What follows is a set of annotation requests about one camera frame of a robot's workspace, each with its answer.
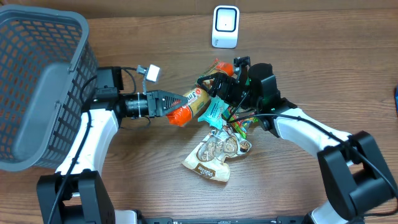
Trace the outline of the teal wipes packet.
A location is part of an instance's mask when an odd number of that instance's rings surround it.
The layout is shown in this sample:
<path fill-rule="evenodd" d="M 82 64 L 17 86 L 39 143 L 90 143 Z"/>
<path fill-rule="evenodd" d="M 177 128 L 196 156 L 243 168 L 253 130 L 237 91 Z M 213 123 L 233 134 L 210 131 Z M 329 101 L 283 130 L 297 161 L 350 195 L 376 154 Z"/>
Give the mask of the teal wipes packet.
<path fill-rule="evenodd" d="M 198 122 L 206 121 L 210 126 L 221 129 L 223 126 L 222 114 L 228 106 L 219 96 L 212 98 L 209 107 L 198 117 Z"/>

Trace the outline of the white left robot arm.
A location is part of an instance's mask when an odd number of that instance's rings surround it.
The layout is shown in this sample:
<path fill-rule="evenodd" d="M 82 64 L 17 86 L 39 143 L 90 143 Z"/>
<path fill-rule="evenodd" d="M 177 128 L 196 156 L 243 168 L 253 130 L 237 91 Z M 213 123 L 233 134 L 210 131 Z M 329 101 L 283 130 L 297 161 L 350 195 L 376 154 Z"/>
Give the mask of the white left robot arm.
<path fill-rule="evenodd" d="M 140 212 L 116 210 L 101 178 L 104 160 L 123 118 L 164 117 L 187 103 L 182 95 L 163 90 L 123 93 L 122 72 L 137 72 L 156 82 L 160 68 L 100 67 L 84 83 L 96 82 L 82 99 L 81 124 L 73 145 L 52 175 L 37 183 L 44 223 L 143 223 Z"/>

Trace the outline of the white brown cookie bag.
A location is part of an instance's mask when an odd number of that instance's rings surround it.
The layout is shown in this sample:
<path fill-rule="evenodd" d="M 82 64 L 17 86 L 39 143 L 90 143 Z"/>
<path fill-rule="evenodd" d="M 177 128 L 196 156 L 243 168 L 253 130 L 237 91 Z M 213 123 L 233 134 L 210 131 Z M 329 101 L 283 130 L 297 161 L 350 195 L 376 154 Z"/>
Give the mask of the white brown cookie bag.
<path fill-rule="evenodd" d="M 251 148 L 249 141 L 224 124 L 221 129 L 211 130 L 182 164 L 204 178 L 227 182 L 231 171 L 225 160 L 243 156 Z"/>

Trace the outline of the blue packet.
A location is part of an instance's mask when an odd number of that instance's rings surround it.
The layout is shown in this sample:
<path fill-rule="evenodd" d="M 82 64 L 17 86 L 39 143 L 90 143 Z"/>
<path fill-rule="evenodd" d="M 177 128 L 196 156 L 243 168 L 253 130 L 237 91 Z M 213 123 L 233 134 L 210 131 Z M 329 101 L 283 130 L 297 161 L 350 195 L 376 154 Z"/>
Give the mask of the blue packet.
<path fill-rule="evenodd" d="M 396 104 L 396 113 L 398 114 L 398 86 L 395 88 L 394 99 Z"/>

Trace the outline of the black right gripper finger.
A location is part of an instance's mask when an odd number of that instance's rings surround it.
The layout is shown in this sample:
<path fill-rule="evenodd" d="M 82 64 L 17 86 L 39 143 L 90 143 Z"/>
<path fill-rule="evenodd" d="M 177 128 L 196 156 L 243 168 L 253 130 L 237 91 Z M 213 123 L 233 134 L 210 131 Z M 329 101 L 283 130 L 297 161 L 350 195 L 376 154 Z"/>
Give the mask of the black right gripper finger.
<path fill-rule="evenodd" d="M 212 86 L 211 88 L 208 88 L 206 92 L 211 96 L 211 97 L 222 97 L 224 95 L 224 89 L 223 87 L 220 86 Z"/>
<path fill-rule="evenodd" d="M 213 83 L 216 81 L 216 79 L 220 75 L 223 75 L 223 73 L 215 72 L 212 74 L 202 75 L 197 80 L 197 86 L 202 89 L 205 89 L 205 88 L 210 89 L 213 86 Z"/>

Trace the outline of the green candy bag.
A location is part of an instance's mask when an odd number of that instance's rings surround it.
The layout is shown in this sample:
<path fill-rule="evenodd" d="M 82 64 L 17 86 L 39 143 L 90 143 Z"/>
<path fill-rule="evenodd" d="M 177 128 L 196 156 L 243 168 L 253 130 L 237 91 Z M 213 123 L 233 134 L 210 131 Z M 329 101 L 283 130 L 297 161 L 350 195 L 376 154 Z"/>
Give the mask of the green candy bag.
<path fill-rule="evenodd" d="M 234 110 L 234 108 L 230 106 L 225 111 L 223 111 L 222 117 L 227 122 L 228 121 L 232 121 L 232 120 L 236 120 L 236 119 L 239 118 L 239 116 L 238 116 L 239 111 L 238 111 L 236 114 L 232 115 L 232 117 L 230 117 L 230 119 L 228 120 L 228 118 L 231 115 L 231 113 L 233 112 L 233 110 Z M 257 118 L 246 118 L 246 119 L 242 119 L 240 121 L 236 121 L 236 122 L 233 122 L 233 123 L 227 123 L 227 125 L 232 127 L 232 129 L 236 133 L 239 133 L 242 138 L 246 139 L 250 126 L 252 126 L 256 122 L 258 122 Z"/>

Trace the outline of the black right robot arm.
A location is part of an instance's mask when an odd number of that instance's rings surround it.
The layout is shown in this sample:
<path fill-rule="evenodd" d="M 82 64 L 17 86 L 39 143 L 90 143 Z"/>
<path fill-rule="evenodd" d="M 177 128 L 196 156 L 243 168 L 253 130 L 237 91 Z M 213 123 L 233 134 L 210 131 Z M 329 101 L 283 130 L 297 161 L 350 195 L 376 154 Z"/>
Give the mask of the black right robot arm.
<path fill-rule="evenodd" d="M 328 200 L 302 223 L 364 223 L 374 208 L 397 198 L 397 183 L 371 134 L 339 131 L 309 117 L 281 96 L 269 63 L 236 59 L 233 73 L 205 75 L 197 83 L 233 108 L 254 110 L 263 130 L 318 160 Z"/>

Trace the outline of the orange pasta packet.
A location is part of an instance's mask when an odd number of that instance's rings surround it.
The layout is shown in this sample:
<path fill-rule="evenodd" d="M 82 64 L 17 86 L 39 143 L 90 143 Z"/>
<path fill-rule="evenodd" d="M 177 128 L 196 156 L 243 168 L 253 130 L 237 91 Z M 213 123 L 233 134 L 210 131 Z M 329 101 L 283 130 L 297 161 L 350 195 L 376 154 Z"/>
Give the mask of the orange pasta packet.
<path fill-rule="evenodd" d="M 217 72 L 225 73 L 231 77 L 233 75 L 233 65 L 216 58 L 199 77 L 205 77 Z M 167 115 L 167 119 L 172 125 L 184 127 L 210 101 L 208 93 L 197 83 L 194 84 L 193 88 L 186 92 L 184 96 L 187 98 L 188 103 Z"/>

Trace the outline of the grey plastic basket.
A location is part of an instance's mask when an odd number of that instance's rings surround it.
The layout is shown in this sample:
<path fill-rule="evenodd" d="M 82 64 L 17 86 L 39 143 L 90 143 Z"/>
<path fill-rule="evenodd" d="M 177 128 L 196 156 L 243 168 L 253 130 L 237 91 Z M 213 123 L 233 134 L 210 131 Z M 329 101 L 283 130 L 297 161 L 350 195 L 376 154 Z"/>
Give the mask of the grey plastic basket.
<path fill-rule="evenodd" d="M 1 169 L 54 169 L 80 127 L 98 63 L 76 12 L 1 8 Z"/>

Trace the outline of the white barcode scanner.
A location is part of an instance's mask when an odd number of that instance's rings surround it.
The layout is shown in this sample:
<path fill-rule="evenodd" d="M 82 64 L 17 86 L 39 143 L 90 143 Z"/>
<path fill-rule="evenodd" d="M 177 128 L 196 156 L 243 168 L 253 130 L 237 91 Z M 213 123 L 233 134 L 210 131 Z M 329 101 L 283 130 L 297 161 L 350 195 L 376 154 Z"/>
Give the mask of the white barcode scanner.
<path fill-rule="evenodd" d="M 220 5 L 213 11 L 211 44 L 214 48 L 234 49 L 238 43 L 240 11 L 236 6 Z"/>

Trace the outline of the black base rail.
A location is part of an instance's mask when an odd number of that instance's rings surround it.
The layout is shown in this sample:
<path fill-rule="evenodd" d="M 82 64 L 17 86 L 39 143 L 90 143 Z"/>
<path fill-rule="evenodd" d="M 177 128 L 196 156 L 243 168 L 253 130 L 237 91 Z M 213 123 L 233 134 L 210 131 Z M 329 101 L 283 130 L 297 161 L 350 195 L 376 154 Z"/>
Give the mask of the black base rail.
<path fill-rule="evenodd" d="M 138 224 L 301 224 L 303 216 L 282 216 L 277 218 L 243 218 L 243 219 L 172 219 L 163 218 L 139 218 Z"/>

